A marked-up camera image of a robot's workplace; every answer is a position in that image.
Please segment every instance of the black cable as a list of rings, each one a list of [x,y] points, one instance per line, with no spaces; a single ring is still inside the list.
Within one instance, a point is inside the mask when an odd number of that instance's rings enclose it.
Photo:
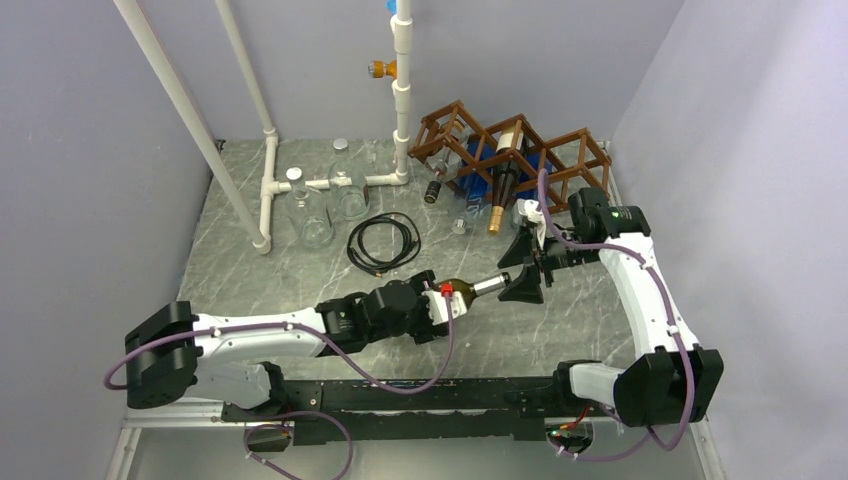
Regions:
[[[410,229],[406,224],[395,220],[395,216],[405,218],[412,228]],[[402,248],[391,260],[374,258],[365,250],[365,244],[362,242],[362,235],[365,233],[365,230],[372,225],[381,223],[397,228],[401,235]],[[354,239],[356,240],[356,245],[359,247],[358,251],[353,247]],[[383,213],[364,220],[354,227],[353,231],[350,232],[350,236],[347,238],[347,258],[350,259],[350,263],[375,277],[382,277],[389,270],[406,265],[415,259],[420,252],[421,233],[418,232],[418,227],[415,226],[415,222],[409,218],[409,215],[400,212]]]

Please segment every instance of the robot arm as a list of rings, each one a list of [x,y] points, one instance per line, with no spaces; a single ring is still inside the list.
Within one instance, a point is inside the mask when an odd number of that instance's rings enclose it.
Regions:
[[[597,188],[581,189],[569,198],[574,224],[572,242],[624,247],[644,258],[644,265],[620,250],[570,249],[545,238],[538,202],[520,202],[516,211],[526,218],[524,226],[498,267],[523,264],[524,268],[499,298],[542,303],[541,282],[544,280],[550,287],[553,270],[600,261],[612,277],[633,334],[636,362],[627,369],[590,360],[560,363],[554,383],[559,385],[563,397],[589,399],[613,407],[622,422],[631,427],[677,423],[686,390],[682,355],[687,355],[696,388],[690,420],[701,420],[724,366],[717,350],[701,348],[670,294],[676,325],[668,325],[662,294],[647,269],[651,267],[665,284],[642,211],[638,207],[611,207]],[[672,333],[680,334],[685,351],[680,351]]]
[[[433,290],[433,285],[433,272],[428,270],[405,282],[388,282],[369,294],[355,293],[279,315],[194,314],[188,302],[172,303],[127,335],[128,353],[174,333],[213,334],[173,342],[129,362],[127,404],[130,408],[153,408],[186,396],[223,400],[257,413],[275,412],[289,400],[282,371],[273,363],[256,364],[256,360],[320,357],[335,352],[300,329],[265,325],[303,325],[333,340],[346,354],[404,334],[422,344],[447,335],[448,308],[453,318],[467,312],[462,295],[448,300]]]

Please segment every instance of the wine bottle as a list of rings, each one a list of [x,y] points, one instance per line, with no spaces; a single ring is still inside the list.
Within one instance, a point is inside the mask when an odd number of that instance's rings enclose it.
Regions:
[[[442,125],[441,130],[447,132],[447,125]],[[471,128],[467,127],[462,121],[455,120],[447,134],[459,142],[462,148],[465,148],[465,143],[468,141],[471,133],[473,133]],[[436,155],[427,159],[426,165],[432,170],[435,179],[427,184],[427,190],[424,192],[424,201],[432,204],[436,203],[436,199],[439,198],[442,185],[456,178],[456,174],[462,166],[462,157],[445,146]]]
[[[524,140],[524,133],[518,134],[518,151],[525,155],[527,154],[527,142]],[[498,150],[495,153],[500,155],[512,148],[512,139],[515,137],[515,127],[508,128],[501,132],[498,139]],[[496,166],[492,172],[492,216],[489,219],[489,234],[497,235],[501,231],[501,223],[503,222],[503,214],[506,207],[509,205],[512,196],[515,193],[515,187],[518,185],[518,178],[521,176],[521,168],[518,162],[511,160],[501,163]]]
[[[436,290],[443,285],[450,284],[450,286],[453,287],[454,295],[461,295],[466,308],[468,308],[471,306],[471,302],[473,302],[477,297],[502,290],[509,285],[509,281],[509,274],[506,272],[499,273],[494,277],[489,277],[475,283],[468,283],[458,278],[451,278],[436,284]]]

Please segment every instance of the white wall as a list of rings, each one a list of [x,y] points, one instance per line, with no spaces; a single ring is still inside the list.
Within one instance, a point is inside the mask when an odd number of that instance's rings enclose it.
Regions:
[[[543,136],[609,138],[682,0],[412,0],[412,131],[460,98],[484,124],[525,113]],[[284,138],[389,138],[394,58],[385,0],[233,0]],[[219,138],[262,127],[213,2],[144,0]]]
[[[102,375],[176,295],[209,175],[112,2],[0,18],[0,477],[103,478]]]
[[[732,479],[845,478],[848,4],[687,1],[613,137]]]

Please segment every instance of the wine rack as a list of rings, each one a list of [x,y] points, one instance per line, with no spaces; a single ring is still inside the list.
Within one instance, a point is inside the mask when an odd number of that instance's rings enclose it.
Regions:
[[[468,139],[468,144],[477,143],[476,150],[469,152],[465,146],[461,145],[456,138],[450,133],[454,131],[454,126],[459,122],[460,125],[468,125],[474,130],[474,133]],[[512,140],[512,146],[500,154],[496,154],[490,158],[483,159],[484,145],[488,145],[493,150],[497,149],[496,136],[502,131],[510,127],[515,127],[516,131],[524,133],[524,138],[528,142],[527,156],[539,154],[538,166],[534,167],[527,158],[518,151],[518,135]],[[577,164],[571,167],[566,167],[559,157],[553,152],[553,149],[566,145],[572,142],[580,142],[578,149]],[[421,119],[421,129],[418,131],[418,137],[412,148],[409,149],[409,156],[417,158],[421,163],[426,165],[426,160],[431,155],[436,154],[442,148],[450,148],[456,152],[465,162],[465,165],[457,173],[456,179],[445,184],[454,191],[460,190],[456,180],[477,173],[489,185],[492,185],[492,176],[488,170],[492,167],[504,162],[515,161],[521,170],[529,177],[529,179],[521,182],[515,189],[515,193],[526,192],[536,188],[536,181],[539,171],[551,165],[550,173],[548,174],[548,199],[551,213],[561,212],[568,208],[568,185],[569,180],[575,177],[583,178],[590,186],[598,187],[604,191],[609,198],[609,172],[612,160],[598,145],[598,142],[592,138],[592,134],[588,128],[581,128],[571,133],[566,133],[551,140],[542,140],[538,133],[530,126],[530,122],[523,114],[507,118],[490,127],[484,128],[480,122],[474,118],[471,113],[465,108],[461,100],[452,102],[444,107],[425,115]],[[586,161],[586,150],[589,150],[595,158]],[[603,167],[603,174],[598,179],[591,169]],[[560,188],[552,188],[552,185],[562,183]]]

